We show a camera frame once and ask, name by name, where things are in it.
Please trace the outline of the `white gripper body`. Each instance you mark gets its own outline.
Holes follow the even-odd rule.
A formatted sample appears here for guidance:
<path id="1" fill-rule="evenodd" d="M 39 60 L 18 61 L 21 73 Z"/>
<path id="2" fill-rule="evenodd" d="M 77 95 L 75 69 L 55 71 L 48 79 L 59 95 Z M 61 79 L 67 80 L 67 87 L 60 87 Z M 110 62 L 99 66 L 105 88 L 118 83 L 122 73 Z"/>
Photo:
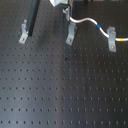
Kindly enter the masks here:
<path id="1" fill-rule="evenodd" d="M 59 5 L 59 4 L 65 4 L 68 5 L 69 0 L 50 0 L 50 3 L 53 5 L 53 7 Z"/>

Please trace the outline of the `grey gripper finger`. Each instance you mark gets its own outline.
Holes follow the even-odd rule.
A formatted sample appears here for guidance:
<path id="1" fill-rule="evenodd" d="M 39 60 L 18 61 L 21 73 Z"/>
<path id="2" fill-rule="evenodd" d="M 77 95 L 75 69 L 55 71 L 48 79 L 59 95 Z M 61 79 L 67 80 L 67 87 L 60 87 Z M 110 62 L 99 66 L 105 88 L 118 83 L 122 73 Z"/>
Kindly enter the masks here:
<path id="1" fill-rule="evenodd" d="M 66 9 L 63 9 L 63 13 L 66 15 L 67 21 L 70 21 L 71 7 L 68 6 Z"/>

